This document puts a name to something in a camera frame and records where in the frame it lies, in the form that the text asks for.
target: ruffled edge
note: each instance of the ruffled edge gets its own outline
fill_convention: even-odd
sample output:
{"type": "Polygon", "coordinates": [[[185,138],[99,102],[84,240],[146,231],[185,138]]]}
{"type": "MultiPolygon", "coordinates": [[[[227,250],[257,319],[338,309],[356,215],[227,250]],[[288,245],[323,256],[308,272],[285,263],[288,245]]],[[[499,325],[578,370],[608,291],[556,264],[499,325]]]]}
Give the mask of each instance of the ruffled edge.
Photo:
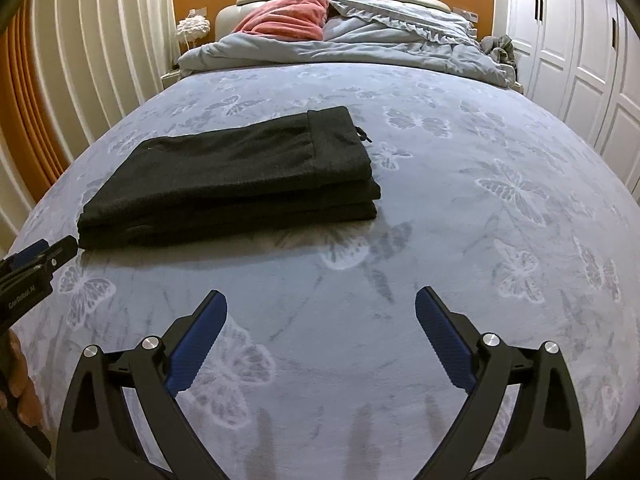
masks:
{"type": "Polygon", "coordinates": [[[366,9],[357,9],[356,6],[347,5],[343,1],[340,0],[331,0],[330,3],[334,8],[340,12],[340,14],[345,18],[359,18],[364,22],[378,22],[382,25],[385,25],[389,28],[394,28],[396,30],[404,30],[405,32],[413,32],[423,38],[424,40],[431,41],[432,43],[437,44],[464,44],[468,46],[476,47],[479,50],[478,42],[469,38],[468,36],[464,36],[464,38],[460,38],[459,36],[454,36],[452,34],[447,34],[444,32],[436,32],[434,30],[429,30],[428,25],[417,25],[416,23],[409,23],[405,20],[401,20],[399,18],[393,18],[392,16],[384,16],[382,14],[377,14],[372,10],[366,9]]]}

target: blue gripper pad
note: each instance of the blue gripper pad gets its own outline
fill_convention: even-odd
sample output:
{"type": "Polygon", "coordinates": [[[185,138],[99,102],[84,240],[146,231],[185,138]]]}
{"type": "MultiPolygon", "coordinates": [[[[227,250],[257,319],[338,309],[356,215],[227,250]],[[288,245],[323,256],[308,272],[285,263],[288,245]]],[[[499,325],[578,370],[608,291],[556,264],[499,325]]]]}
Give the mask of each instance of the blue gripper pad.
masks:
{"type": "Polygon", "coordinates": [[[415,315],[451,383],[471,394],[477,382],[473,374],[473,354],[425,288],[416,294],[415,315]]]}
{"type": "Polygon", "coordinates": [[[191,387],[225,321],[226,298],[218,292],[210,298],[169,357],[169,373],[164,386],[172,397],[191,387]]]}
{"type": "Polygon", "coordinates": [[[39,240],[36,243],[31,244],[26,249],[21,250],[19,253],[15,253],[11,257],[9,270],[13,271],[15,269],[20,269],[20,267],[25,266],[36,256],[39,256],[47,249],[49,249],[49,243],[46,240],[39,240]]]}

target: blanket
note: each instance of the blanket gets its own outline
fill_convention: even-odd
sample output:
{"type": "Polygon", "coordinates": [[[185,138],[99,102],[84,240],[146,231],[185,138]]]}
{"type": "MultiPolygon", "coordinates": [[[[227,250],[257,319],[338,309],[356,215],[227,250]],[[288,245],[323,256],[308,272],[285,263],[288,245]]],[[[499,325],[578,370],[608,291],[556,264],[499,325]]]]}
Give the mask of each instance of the blanket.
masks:
{"type": "Polygon", "coordinates": [[[324,27],[322,41],[278,41],[230,34],[185,53],[183,76],[273,63],[363,62],[423,68],[509,84],[504,69],[485,56],[469,36],[465,20],[435,9],[402,11],[384,2],[331,0],[340,13],[324,27]]]}
{"type": "Polygon", "coordinates": [[[513,43],[511,43],[509,36],[506,34],[500,37],[485,36],[480,42],[480,49],[488,56],[491,56],[491,59],[496,63],[513,66],[516,76],[518,75],[516,58],[513,53],[513,43]]]}
{"type": "Polygon", "coordinates": [[[268,38],[322,40],[329,0],[273,0],[250,12],[234,29],[268,38]]]}

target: orange curtain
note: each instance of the orange curtain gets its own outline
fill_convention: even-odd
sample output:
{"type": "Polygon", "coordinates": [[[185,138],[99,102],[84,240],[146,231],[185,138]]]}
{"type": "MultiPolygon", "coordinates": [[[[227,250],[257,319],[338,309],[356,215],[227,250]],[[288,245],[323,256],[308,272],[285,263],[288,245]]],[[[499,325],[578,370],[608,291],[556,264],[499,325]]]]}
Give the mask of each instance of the orange curtain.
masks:
{"type": "Polygon", "coordinates": [[[40,200],[67,164],[34,79],[30,21],[25,0],[0,36],[0,128],[20,176],[40,200]]]}

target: white curtain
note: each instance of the white curtain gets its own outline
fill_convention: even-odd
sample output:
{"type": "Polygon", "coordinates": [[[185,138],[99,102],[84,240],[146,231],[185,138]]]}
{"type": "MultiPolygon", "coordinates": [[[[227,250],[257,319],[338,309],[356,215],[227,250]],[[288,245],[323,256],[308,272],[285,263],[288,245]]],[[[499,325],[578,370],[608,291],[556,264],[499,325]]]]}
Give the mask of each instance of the white curtain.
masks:
{"type": "Polygon", "coordinates": [[[0,130],[0,258],[3,258],[33,208],[0,130]]]}
{"type": "Polygon", "coordinates": [[[173,0],[32,0],[36,76],[69,163],[162,90],[173,0]]]}

